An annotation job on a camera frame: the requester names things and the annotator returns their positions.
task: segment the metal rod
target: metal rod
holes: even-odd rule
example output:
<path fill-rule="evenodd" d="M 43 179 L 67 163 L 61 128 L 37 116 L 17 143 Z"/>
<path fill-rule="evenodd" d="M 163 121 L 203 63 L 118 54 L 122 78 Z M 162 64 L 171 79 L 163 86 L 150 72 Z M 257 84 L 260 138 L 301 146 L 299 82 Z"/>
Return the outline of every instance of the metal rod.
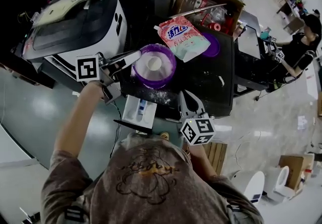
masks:
<path fill-rule="evenodd" d="M 200 8 L 200 9 L 193 9 L 193 10 L 190 10 L 190 11 L 187 11 L 187 12 L 183 12 L 183 13 L 180 13 L 180 14 L 177 14 L 177 15 L 174 15 L 174 16 L 171 16 L 170 18 L 176 18 L 176 17 L 180 17 L 180 16 L 187 16 L 187 15 L 191 15 L 191 14 L 196 14 L 196 13 L 199 13 L 199 12 L 204 11 L 204 10 L 207 10 L 207 9 L 213 9 L 213 8 L 217 8 L 217 7 L 224 6 L 226 4 L 227 3 L 223 3 L 223 4 L 217 4 L 217 5 L 207 6 L 207 7 Z"/>

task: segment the brown t-shirt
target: brown t-shirt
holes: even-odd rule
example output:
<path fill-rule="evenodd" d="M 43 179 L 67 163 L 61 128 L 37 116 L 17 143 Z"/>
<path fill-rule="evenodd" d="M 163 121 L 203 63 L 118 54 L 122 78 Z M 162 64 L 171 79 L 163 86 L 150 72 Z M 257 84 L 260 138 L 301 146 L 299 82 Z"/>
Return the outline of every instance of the brown t-shirt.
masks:
<path fill-rule="evenodd" d="M 263 223 L 226 177 L 206 183 L 184 151 L 159 136 L 138 134 L 118 145 L 94 182 L 77 158 L 53 153 L 42 190 L 42 223 L 69 223 L 71 205 L 83 209 L 90 223 L 219 224 L 237 221 L 235 213 L 242 213 L 242 223 Z"/>

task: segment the black counter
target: black counter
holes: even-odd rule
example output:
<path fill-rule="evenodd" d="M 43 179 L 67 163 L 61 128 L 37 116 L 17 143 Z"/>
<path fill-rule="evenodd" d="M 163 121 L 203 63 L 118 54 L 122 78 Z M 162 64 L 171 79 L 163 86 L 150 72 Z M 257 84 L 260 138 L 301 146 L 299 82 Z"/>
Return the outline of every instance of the black counter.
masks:
<path fill-rule="evenodd" d="M 160 39 L 154 25 L 159 25 L 166 19 L 156 16 L 148 17 L 145 22 L 136 49 L 151 44 L 164 42 Z M 118 76 L 123 93 L 145 99 L 158 104 L 157 111 L 164 118 L 179 119 L 177 96 L 179 91 L 188 90 L 195 94 L 204 104 L 205 110 L 213 116 L 228 116 L 232 109 L 234 87 L 234 44 L 231 36 L 198 26 L 200 32 L 213 34 L 221 46 L 220 53 L 214 57 L 199 55 L 183 63 L 177 60 L 176 72 L 172 80 L 163 88 L 153 90 L 145 87 L 136 77 L 131 76 L 128 68 Z M 222 85 L 219 76 L 224 80 Z M 165 113 L 173 109 L 172 115 Z"/>
<path fill-rule="evenodd" d="M 257 34 L 258 50 L 260 58 L 256 58 L 240 51 L 238 47 L 238 39 L 235 41 L 235 89 L 234 97 L 244 95 L 254 90 L 262 91 L 269 87 L 267 69 L 270 66 L 270 59 L 266 56 L 264 43 L 261 38 L 261 29 L 256 16 L 242 11 L 239 20 L 246 22 L 247 28 L 253 28 Z M 236 86 L 242 85 L 247 87 L 247 90 L 239 93 Z"/>

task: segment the woman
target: woman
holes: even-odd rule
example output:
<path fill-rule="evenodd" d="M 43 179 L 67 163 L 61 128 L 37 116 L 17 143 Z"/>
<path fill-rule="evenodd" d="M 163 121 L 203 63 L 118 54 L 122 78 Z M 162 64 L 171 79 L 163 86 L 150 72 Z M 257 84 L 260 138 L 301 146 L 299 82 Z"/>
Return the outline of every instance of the woman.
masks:
<path fill-rule="evenodd" d="M 320 19 L 320 12 L 317 9 L 313 10 L 313 15 Z"/>
<path fill-rule="evenodd" d="M 321 42 L 321 22 L 314 15 L 304 18 L 304 33 L 293 35 L 290 42 L 276 43 L 282 47 L 285 57 L 269 71 L 269 79 L 277 83 L 285 83 L 287 80 L 298 78 L 311 64 L 315 57 L 317 46 Z"/>

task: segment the wooden crate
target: wooden crate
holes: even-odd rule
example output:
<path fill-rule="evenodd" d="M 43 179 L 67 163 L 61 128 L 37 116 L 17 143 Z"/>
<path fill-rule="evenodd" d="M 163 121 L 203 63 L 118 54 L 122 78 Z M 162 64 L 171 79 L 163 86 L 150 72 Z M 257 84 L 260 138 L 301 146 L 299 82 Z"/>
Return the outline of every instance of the wooden crate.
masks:
<path fill-rule="evenodd" d="M 319 117 L 322 117 L 322 92 L 318 94 L 317 99 L 317 114 Z"/>
<path fill-rule="evenodd" d="M 208 160 L 217 175 L 221 174 L 223 161 L 225 159 L 227 144 L 210 142 L 204 145 Z"/>

